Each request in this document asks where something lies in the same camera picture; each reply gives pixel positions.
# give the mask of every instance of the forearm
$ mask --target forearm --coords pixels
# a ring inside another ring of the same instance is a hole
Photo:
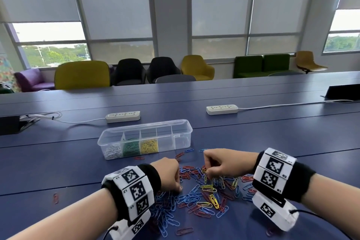
[[[110,192],[103,188],[56,212],[9,240],[88,240],[97,239],[117,220]]]
[[[314,174],[302,204],[356,239],[360,239],[360,189]]]

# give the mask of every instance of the blue table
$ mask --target blue table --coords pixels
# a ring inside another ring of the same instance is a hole
[[[62,120],[82,121],[114,112],[142,112],[139,121],[111,125],[105,121],[69,125],[43,120],[20,134],[0,136],[0,220],[4,220],[0,240],[98,190],[105,174],[140,163],[133,158],[104,160],[97,139],[108,127],[188,119],[194,129],[191,148],[195,152],[182,157],[181,165],[202,165],[198,150],[204,147],[254,152],[273,147],[299,157],[321,174],[360,187],[354,161],[360,154],[358,103],[287,106],[219,116],[205,112],[209,105],[254,107],[322,101],[328,86],[359,81],[360,73],[347,72],[0,95],[0,116],[61,111]],[[172,158],[180,151],[147,155],[146,162]],[[186,182],[184,192],[193,186],[193,181]],[[56,205],[54,193],[59,195]],[[178,209],[176,219],[181,225],[195,229],[183,238],[266,237],[265,229],[271,224],[253,205],[241,200],[231,209],[221,219],[211,220]],[[214,222],[216,226],[209,230]],[[168,233],[174,238],[173,230]],[[146,229],[141,234],[158,238]],[[281,237],[343,239],[331,225],[307,216],[301,216],[296,228]]]

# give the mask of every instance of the power strip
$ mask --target power strip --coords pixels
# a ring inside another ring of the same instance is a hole
[[[206,107],[206,112],[209,115],[232,114],[238,111],[239,108],[236,105],[214,105]]]
[[[140,120],[140,111],[111,113],[105,117],[107,123],[129,122]]]

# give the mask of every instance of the purple armchair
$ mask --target purple armchair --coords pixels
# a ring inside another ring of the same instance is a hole
[[[43,89],[54,90],[54,83],[45,83],[43,75],[39,69],[27,69],[16,72],[15,77],[21,87],[22,92],[39,91]]]

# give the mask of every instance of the clear plastic container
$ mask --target clear plastic container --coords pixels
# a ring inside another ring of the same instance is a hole
[[[188,120],[115,127],[104,130],[97,144],[106,160],[126,158],[188,148],[192,131]]]

